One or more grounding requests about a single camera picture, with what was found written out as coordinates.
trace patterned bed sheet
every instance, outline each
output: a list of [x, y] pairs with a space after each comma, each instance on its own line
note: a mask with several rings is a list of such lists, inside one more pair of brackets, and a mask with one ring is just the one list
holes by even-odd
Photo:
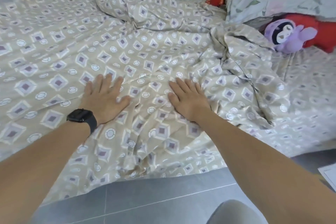
[[78, 147], [44, 203], [138, 177], [225, 167], [174, 111], [168, 80], [200, 82], [213, 110], [287, 156], [331, 148], [335, 55], [280, 56], [255, 29], [195, 0], [14, 0], [0, 5], [0, 159], [65, 121], [98, 74], [132, 103]]

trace left hand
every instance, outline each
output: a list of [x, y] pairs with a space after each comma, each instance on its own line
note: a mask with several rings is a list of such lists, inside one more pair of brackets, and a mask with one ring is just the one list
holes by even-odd
[[111, 79], [111, 74], [108, 74], [106, 78], [100, 74], [96, 77], [94, 85], [92, 82], [88, 82], [78, 107], [92, 111], [97, 120], [97, 126], [113, 120], [130, 103], [130, 96], [124, 96], [117, 103], [123, 78], [117, 78], [114, 86], [110, 88]]

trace floor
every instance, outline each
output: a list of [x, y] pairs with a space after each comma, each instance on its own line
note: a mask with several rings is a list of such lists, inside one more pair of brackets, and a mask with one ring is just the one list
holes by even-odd
[[[318, 167], [336, 162], [336, 150], [304, 154], [293, 160], [317, 174]], [[108, 184], [40, 207], [31, 224], [205, 224], [229, 199], [240, 200], [258, 211], [228, 168], [223, 168], [199, 175]]]

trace black smartwatch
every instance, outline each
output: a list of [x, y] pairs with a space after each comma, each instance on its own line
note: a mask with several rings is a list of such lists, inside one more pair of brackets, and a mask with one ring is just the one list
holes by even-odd
[[90, 126], [90, 134], [97, 128], [97, 120], [89, 110], [76, 109], [66, 117], [66, 120], [79, 123], [86, 122]]

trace right hand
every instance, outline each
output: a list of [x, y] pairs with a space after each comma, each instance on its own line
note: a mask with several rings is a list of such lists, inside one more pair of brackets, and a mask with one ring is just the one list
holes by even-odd
[[168, 93], [170, 103], [187, 120], [197, 122], [203, 110], [211, 110], [208, 99], [198, 83], [176, 78], [176, 82], [169, 82], [169, 85], [175, 93]]

